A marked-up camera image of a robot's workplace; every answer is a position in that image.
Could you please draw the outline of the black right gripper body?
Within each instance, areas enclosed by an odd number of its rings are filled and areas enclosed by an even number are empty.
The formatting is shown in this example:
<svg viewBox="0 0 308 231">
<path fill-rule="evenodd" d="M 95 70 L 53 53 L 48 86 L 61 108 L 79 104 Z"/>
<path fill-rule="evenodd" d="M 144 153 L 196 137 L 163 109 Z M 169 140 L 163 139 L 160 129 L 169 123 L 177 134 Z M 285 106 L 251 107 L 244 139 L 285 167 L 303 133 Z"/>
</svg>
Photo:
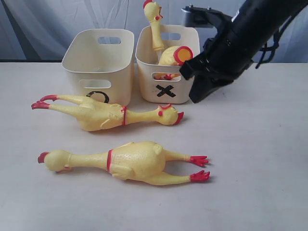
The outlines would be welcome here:
<svg viewBox="0 0 308 231">
<path fill-rule="evenodd" d="M 225 14 L 206 17 L 217 29 L 215 37 L 204 46 L 206 70 L 219 79 L 237 79 L 252 63 L 247 22 L 242 16 L 234 20 Z"/>
</svg>

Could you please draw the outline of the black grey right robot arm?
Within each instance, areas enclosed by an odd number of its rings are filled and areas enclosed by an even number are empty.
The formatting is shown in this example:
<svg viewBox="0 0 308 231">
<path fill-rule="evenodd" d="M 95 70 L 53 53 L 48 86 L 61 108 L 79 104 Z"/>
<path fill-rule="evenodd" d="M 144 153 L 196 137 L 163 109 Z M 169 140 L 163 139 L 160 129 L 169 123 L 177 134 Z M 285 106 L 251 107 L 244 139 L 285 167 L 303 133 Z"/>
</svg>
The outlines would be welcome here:
<svg viewBox="0 0 308 231">
<path fill-rule="evenodd" d="M 269 63 L 283 32 L 307 5 L 306 0 L 246 0 L 233 17 L 211 8 L 182 8 L 185 27 L 217 30 L 204 43 L 204 50 L 180 68 L 186 80 L 194 79 L 191 101 L 198 103 L 232 84 L 251 66 L 259 51 L 270 55 L 267 59 L 262 56 L 256 67 Z"/>
</svg>

